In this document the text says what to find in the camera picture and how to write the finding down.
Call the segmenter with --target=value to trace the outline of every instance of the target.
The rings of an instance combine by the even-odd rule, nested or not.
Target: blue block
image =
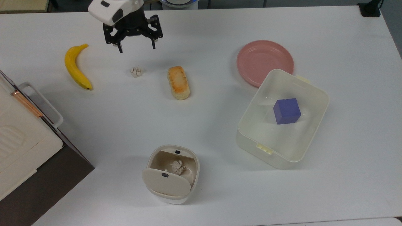
[[[278,125],[295,123],[302,115],[296,98],[277,100],[274,113]]]

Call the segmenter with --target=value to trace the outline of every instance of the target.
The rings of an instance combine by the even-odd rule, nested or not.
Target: yellow banana
[[[92,90],[91,82],[88,78],[78,69],[76,64],[76,58],[80,54],[80,52],[87,48],[88,44],[83,44],[79,46],[71,47],[64,58],[64,63],[66,64],[66,68],[68,73],[70,73],[71,77],[74,81],[80,85],[82,88],[87,90]]]

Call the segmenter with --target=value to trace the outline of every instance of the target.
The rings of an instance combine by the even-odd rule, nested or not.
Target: bin lid
[[[184,177],[158,169],[144,169],[142,179],[149,189],[165,195],[186,196],[191,189],[190,183]]]

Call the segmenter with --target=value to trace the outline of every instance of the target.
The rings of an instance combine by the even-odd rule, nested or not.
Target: toasted bread
[[[172,95],[178,100],[184,100],[190,95],[186,74],[181,66],[169,68],[168,80]]]

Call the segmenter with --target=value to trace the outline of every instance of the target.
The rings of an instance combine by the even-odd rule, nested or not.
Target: pink plate
[[[290,53],[273,41],[259,40],[245,45],[237,55],[237,69],[250,84],[260,87],[273,69],[293,73],[295,64]]]

